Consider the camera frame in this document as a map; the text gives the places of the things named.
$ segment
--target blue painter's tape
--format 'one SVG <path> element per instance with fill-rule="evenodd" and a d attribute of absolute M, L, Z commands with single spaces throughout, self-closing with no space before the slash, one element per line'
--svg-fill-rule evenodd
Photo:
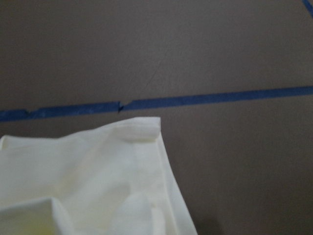
<path fill-rule="evenodd" d="M 0 111 L 0 121 L 15 121 L 115 112 L 119 106 L 119 102 L 108 102 L 99 104 L 48 107 L 41 108 L 32 112 L 28 112 L 27 110 Z"/>
<path fill-rule="evenodd" d="M 313 87 L 297 87 L 297 88 L 260 90 L 249 92 L 233 92 L 221 94 L 205 94 L 205 95 L 181 96 L 170 98 L 134 100 L 130 104 L 124 106 L 123 111 L 173 107 L 182 105 L 194 105 L 194 104 L 233 102 L 240 100 L 278 98 L 309 94 L 313 94 Z"/>
<path fill-rule="evenodd" d="M 234 102 L 240 100 L 268 99 L 298 95 L 313 95 L 313 86 L 248 91 L 248 92 L 232 92 L 221 94 L 202 94 L 202 95 L 179 96 L 156 99 L 141 99 L 134 100 L 133 102 L 125 106 L 121 105 L 120 102 L 108 102 L 97 104 L 48 107 L 41 108 L 32 112 L 28 112 L 27 110 L 22 109 L 7 110 L 0 111 L 0 121 L 15 121 L 38 118 L 50 118 L 50 117 L 53 118 L 53 117 L 76 116 L 108 112 L 123 112 L 127 110 Z"/>
<path fill-rule="evenodd" d="M 313 6 L 312 6 L 312 4 L 309 2 L 309 0 L 302 0 L 302 2 L 305 5 L 305 7 L 307 8 L 307 10 L 309 11 L 309 13 L 311 14 L 311 16 L 313 17 Z"/>

